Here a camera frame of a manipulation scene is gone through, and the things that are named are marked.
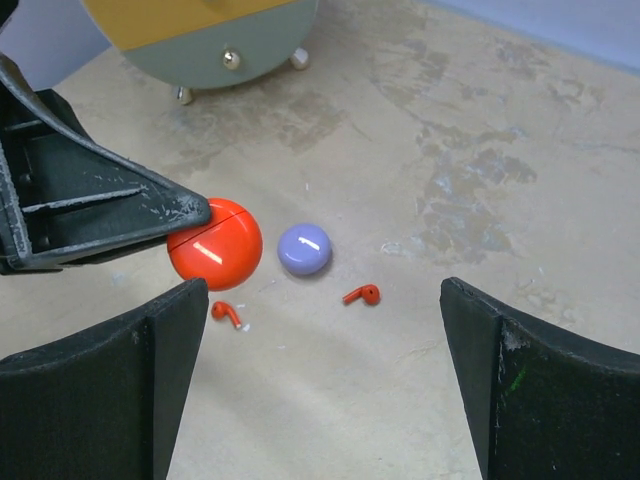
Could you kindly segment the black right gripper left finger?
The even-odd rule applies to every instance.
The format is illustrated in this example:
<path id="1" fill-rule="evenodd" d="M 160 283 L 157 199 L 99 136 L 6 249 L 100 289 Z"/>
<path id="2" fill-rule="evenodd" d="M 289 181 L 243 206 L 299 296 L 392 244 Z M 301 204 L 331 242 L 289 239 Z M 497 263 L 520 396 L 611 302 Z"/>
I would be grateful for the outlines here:
<path id="1" fill-rule="evenodd" d="M 2 359 L 2 478 L 166 478 L 207 307 L 205 282 L 185 281 Z"/>

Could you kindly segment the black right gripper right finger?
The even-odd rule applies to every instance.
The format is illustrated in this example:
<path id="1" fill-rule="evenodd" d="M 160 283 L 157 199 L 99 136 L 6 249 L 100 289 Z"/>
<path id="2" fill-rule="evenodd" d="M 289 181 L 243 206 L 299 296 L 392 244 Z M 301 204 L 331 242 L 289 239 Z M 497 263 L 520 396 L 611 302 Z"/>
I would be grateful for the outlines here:
<path id="1" fill-rule="evenodd" d="M 440 309 L 483 478 L 638 478 L 638 355 L 455 277 Z"/>

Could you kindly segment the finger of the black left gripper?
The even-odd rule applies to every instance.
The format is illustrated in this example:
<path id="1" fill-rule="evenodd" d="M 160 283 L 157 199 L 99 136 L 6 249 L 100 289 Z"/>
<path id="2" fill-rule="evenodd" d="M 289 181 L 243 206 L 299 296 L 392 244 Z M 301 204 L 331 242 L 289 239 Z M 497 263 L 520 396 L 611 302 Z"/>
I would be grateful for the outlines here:
<path id="1" fill-rule="evenodd" d="M 95 143 L 1 58 L 1 272 L 102 263 L 206 224 L 205 197 Z"/>

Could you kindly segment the orange earbud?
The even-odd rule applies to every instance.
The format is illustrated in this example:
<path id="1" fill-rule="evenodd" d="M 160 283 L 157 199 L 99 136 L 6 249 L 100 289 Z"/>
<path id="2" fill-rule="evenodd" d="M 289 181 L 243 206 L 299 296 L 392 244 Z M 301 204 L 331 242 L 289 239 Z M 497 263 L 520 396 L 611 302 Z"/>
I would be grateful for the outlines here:
<path id="1" fill-rule="evenodd" d="M 349 305 L 356 300 L 362 300 L 369 306 L 375 306 L 381 300 L 380 290 L 374 284 L 366 284 L 347 293 L 342 298 L 342 302 L 344 305 Z"/>
<path id="2" fill-rule="evenodd" d="M 227 302 L 214 302 L 211 308 L 211 315 L 216 321 L 228 319 L 236 330 L 239 330 L 243 327 L 243 323 L 240 320 L 235 309 Z"/>

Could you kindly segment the orange round cap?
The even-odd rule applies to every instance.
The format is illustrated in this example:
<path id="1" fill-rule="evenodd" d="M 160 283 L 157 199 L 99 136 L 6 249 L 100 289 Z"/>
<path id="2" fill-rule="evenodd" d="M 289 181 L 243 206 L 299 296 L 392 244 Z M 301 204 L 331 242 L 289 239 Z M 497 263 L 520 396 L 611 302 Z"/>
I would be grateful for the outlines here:
<path id="1" fill-rule="evenodd" d="M 242 205 L 223 198 L 210 198 L 208 203 L 209 222 L 169 235 L 167 251 L 182 279 L 202 278 L 210 291 L 225 291 L 254 273 L 263 238 L 257 221 Z"/>

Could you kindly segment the purple earbud charging case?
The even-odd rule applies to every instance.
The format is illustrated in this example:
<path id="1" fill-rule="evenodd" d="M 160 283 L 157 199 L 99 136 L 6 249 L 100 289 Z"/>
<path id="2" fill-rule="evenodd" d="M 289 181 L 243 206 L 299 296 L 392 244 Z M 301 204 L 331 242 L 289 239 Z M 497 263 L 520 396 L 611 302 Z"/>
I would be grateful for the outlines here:
<path id="1" fill-rule="evenodd" d="M 299 223 L 281 234 L 277 255 L 289 273 L 297 276 L 312 275 L 328 264 L 332 256 L 331 240 L 320 226 Z"/>

